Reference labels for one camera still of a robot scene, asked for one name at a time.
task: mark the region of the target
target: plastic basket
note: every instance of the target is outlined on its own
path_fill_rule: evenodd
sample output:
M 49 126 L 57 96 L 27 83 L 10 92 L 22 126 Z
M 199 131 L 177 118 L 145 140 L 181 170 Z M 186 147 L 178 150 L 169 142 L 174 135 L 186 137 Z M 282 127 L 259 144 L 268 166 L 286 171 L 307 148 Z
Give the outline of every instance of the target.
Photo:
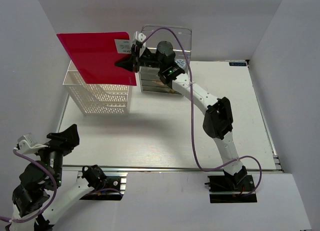
M 87 84 L 70 63 L 63 86 L 85 115 L 128 114 L 132 87 L 115 84 Z

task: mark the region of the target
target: gray wall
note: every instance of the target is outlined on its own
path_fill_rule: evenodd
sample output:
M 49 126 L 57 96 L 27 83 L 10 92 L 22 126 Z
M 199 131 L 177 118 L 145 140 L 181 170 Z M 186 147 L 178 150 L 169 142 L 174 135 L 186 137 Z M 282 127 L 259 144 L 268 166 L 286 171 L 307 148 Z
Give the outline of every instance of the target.
M 57 33 L 191 28 L 197 61 L 249 59 L 281 0 L 39 0 Z
M 12 215 L 12 191 L 28 164 L 12 153 L 17 139 L 32 132 L 43 142 L 56 131 L 68 62 L 38 0 L 0 0 L 0 216 Z
M 320 0 L 283 0 L 251 60 L 275 148 L 320 231 Z

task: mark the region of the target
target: white label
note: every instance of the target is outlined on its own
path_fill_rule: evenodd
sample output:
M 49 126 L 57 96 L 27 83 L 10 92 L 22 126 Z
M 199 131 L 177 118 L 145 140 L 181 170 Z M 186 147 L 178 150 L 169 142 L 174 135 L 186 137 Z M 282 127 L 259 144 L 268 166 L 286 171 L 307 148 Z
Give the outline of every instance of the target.
M 130 40 L 115 39 L 114 42 L 118 54 L 131 54 Z

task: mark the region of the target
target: red board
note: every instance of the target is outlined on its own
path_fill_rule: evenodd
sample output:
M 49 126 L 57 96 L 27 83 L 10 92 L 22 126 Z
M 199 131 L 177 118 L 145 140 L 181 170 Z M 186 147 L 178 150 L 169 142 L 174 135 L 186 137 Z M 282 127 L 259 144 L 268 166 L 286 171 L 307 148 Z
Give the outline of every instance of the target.
M 126 32 L 60 33 L 64 49 L 87 84 L 136 86 L 136 76 L 115 62 L 129 57 L 118 53 L 115 40 L 129 40 Z

